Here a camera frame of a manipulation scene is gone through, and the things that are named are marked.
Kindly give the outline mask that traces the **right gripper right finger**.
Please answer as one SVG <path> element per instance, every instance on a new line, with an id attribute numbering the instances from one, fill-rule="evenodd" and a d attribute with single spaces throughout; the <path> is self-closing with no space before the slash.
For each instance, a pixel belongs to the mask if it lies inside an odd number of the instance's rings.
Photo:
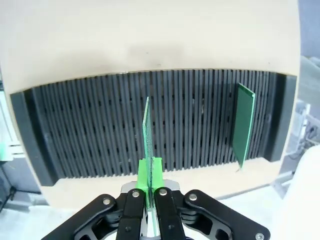
<path id="1" fill-rule="evenodd" d="M 263 225 L 236 212 L 206 193 L 193 189 L 182 194 L 164 185 L 162 159 L 149 159 L 149 188 L 161 240 L 187 240 L 184 227 L 208 240 L 270 240 Z"/>

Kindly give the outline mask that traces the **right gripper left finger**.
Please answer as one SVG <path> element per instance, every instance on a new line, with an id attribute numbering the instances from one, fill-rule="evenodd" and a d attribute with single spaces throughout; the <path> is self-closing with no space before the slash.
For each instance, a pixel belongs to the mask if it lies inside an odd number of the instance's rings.
<path id="1" fill-rule="evenodd" d="M 101 194 L 41 240 L 140 240 L 146 224 L 147 167 L 140 159 L 134 188 L 117 198 Z"/>

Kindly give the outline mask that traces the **green circuit board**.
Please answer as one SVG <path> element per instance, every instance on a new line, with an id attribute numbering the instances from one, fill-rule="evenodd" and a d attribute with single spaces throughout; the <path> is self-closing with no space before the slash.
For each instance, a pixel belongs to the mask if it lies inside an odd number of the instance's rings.
<path id="1" fill-rule="evenodd" d="M 154 236 L 159 235 L 157 211 L 155 207 L 154 189 L 153 189 L 153 140 L 152 140 L 152 123 L 150 114 L 150 100 L 146 97 L 144 115 L 142 121 L 142 133 L 144 142 L 144 154 L 146 162 L 146 175 L 147 175 L 147 187 L 148 187 L 148 202 L 151 213 L 151 223 Z"/>
<path id="2" fill-rule="evenodd" d="M 242 169 L 249 151 L 256 95 L 241 83 L 237 84 L 236 93 L 232 148 L 239 168 Z"/>

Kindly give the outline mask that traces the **black slotted board rack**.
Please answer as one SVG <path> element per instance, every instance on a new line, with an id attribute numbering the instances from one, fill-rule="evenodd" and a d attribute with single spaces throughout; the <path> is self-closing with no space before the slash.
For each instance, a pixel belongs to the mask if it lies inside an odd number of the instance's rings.
<path id="1" fill-rule="evenodd" d="M 59 179 L 135 174 L 145 156 L 150 104 L 154 154 L 165 171 L 236 161 L 238 86 L 254 92 L 248 159 L 278 161 L 297 77 L 253 70 L 168 70 L 100 75 L 43 84 L 10 101 L 26 154 L 42 186 Z"/>

